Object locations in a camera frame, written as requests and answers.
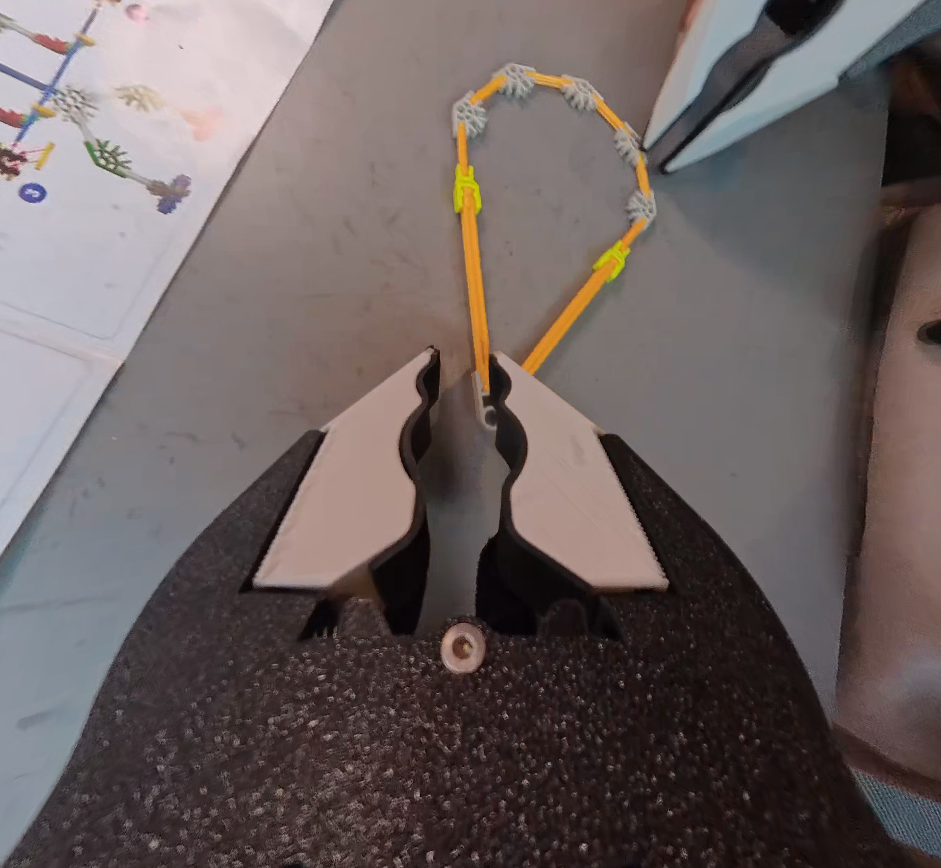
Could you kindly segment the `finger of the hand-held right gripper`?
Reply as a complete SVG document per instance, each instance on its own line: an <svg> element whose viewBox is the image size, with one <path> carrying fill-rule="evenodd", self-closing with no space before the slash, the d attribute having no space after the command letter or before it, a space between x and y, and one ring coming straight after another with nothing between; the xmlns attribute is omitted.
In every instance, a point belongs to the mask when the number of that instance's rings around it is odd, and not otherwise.
<svg viewBox="0 0 941 868"><path fill-rule="evenodd" d="M754 29L768 0L701 0L676 53L648 122L644 147L653 149L699 96L719 58Z"/></svg>
<svg viewBox="0 0 941 868"><path fill-rule="evenodd" d="M658 95L684 169L939 32L939 0L693 0Z"/></svg>

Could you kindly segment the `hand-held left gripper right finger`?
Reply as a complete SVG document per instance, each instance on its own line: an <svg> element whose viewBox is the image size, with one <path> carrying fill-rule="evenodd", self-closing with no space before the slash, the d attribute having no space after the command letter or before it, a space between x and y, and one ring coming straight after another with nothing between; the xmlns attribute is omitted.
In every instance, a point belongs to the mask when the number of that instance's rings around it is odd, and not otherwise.
<svg viewBox="0 0 941 868"><path fill-rule="evenodd" d="M607 434L503 353L489 358L508 467L481 552L476 615L507 636L623 637L613 600L669 591Z"/></svg>

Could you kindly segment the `white building instruction sheet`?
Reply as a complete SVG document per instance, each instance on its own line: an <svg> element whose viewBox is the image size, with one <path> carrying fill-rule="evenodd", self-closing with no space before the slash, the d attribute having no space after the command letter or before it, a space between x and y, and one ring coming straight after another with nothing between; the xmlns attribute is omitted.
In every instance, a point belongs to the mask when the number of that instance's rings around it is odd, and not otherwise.
<svg viewBox="0 0 941 868"><path fill-rule="evenodd" d="M1 0L1 545L334 0Z"/></svg>

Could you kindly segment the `long yellow rod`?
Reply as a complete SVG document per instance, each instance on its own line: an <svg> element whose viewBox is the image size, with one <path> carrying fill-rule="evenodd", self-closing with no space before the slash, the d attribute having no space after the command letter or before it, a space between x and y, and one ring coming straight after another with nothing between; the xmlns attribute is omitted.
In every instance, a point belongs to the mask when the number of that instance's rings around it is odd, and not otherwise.
<svg viewBox="0 0 941 868"><path fill-rule="evenodd" d="M488 318L483 272L481 268L476 203L470 193L465 193L462 211L460 213L460 221L470 310L474 367L480 378L482 392L488 394L490 391Z"/></svg>
<svg viewBox="0 0 941 868"><path fill-rule="evenodd" d="M589 277L522 363L522 368L526 372L535 375L550 354L570 332L571 327L582 316L582 313L587 310L594 298L607 284L611 273L612 270L607 269L605 271L596 271Z"/></svg>

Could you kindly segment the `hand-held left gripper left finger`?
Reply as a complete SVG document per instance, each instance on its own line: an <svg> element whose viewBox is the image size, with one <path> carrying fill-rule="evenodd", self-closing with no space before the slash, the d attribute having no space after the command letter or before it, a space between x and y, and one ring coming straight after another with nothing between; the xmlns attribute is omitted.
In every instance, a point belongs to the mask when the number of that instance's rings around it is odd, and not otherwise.
<svg viewBox="0 0 941 868"><path fill-rule="evenodd" d="M312 592L319 617L371 601L392 633L418 626L430 561L419 462L431 442L441 354L429 347L316 434L250 573L259 592Z"/></svg>

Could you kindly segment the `grey wedge connector piece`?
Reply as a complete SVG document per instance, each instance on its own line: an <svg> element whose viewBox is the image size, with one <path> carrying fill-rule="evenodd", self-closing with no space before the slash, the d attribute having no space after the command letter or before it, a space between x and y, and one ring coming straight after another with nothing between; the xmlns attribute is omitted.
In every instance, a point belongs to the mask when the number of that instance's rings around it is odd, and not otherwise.
<svg viewBox="0 0 941 868"><path fill-rule="evenodd" d="M478 371L470 374L472 404L476 419L482 429L495 434L497 431L497 412L491 395L485 390L481 375Z"/></svg>

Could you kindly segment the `grey mesh cloth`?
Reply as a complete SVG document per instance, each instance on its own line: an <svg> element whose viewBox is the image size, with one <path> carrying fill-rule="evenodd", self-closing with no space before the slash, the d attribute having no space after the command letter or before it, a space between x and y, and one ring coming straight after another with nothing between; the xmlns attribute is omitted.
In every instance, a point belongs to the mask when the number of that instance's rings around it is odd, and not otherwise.
<svg viewBox="0 0 941 868"><path fill-rule="evenodd" d="M852 768L851 772L870 808L893 840L916 854L939 861L940 803L857 768Z"/></svg>

